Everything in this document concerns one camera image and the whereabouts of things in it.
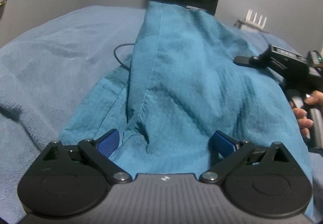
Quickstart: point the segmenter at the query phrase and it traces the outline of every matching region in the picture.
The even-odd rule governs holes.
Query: blue blanket
[[[133,51],[82,101],[60,136],[64,144],[121,133],[110,159],[139,172],[193,172],[213,163],[209,140],[221,130],[236,140],[281,141],[312,181],[294,114],[269,70],[237,66],[256,49],[203,11],[151,2]],[[312,214],[312,203],[307,215]]]

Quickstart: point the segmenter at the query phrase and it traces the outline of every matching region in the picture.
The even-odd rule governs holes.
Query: light blue bedspread
[[[176,6],[169,7],[169,17],[166,17],[167,13],[157,17],[158,12],[165,12],[165,8],[159,10],[156,6],[148,11],[137,39],[143,38],[136,45],[130,83],[129,73],[117,68],[88,94],[104,75],[118,66],[113,48],[135,41],[143,23],[144,10],[103,6],[84,8],[34,28],[0,49],[0,217],[8,223],[16,223],[24,216],[16,193],[19,179],[39,150],[57,138],[87,94],[63,132],[64,140],[67,141],[69,134],[69,141],[75,143],[83,135],[99,137],[112,127],[118,128],[124,144],[112,159],[132,175],[158,171],[195,172],[198,175],[209,166],[206,145],[212,131],[217,129],[237,139],[250,137],[251,140],[263,132],[261,140],[265,143],[289,136],[287,146],[292,153],[299,157],[304,152],[294,117],[272,79],[255,70],[246,73],[244,69],[243,72],[230,69],[235,54],[246,55],[254,49],[258,52],[266,49],[266,42],[260,35],[236,28],[229,28],[229,32],[208,15],[187,12]],[[168,39],[160,40],[162,43],[157,47],[159,23],[160,37]],[[292,50],[280,39],[271,35],[266,37],[273,44]],[[131,49],[119,49],[121,60],[126,60]],[[152,68],[154,53],[157,54]],[[247,81],[243,89],[238,87],[241,82],[233,84],[231,80],[237,76]],[[274,97],[271,101],[279,101],[282,109],[276,104],[269,108],[258,99],[258,91],[253,88],[257,81],[268,88],[267,97]],[[274,95],[272,88],[279,91],[280,97]],[[92,114],[93,110],[87,106],[92,103],[92,96],[100,97],[93,102],[100,121],[80,113],[87,108]],[[243,98],[250,104],[246,109],[250,115],[247,111],[242,112],[238,122],[237,112],[243,110],[240,106]],[[285,112],[287,125],[280,120]],[[256,113],[272,120],[259,128],[255,122],[260,117],[252,121]],[[281,135],[281,131],[286,132],[288,127],[292,128],[289,135]],[[182,148],[185,151],[177,154]],[[311,155],[311,160],[316,195],[315,220],[318,221],[323,218],[319,213],[323,208],[322,158]],[[131,161],[143,163],[135,164],[132,169]],[[309,171],[306,153],[298,161]]]
[[[269,70],[237,66],[254,47],[203,11],[151,2],[131,58],[82,101],[63,130],[64,144],[119,130],[110,156],[133,177],[186,173],[214,163],[210,137],[221,130],[261,146],[281,141],[312,180],[307,147]],[[313,205],[307,214],[312,215]]]

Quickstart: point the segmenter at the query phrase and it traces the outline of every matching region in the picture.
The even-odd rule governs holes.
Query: human hand
[[[319,91],[314,91],[310,97],[304,100],[308,105],[321,105],[323,106],[323,93]],[[302,137],[309,138],[309,129],[313,126],[313,121],[307,118],[307,112],[301,108],[295,108],[293,102],[289,102],[293,110],[294,115],[296,116],[299,129]]]

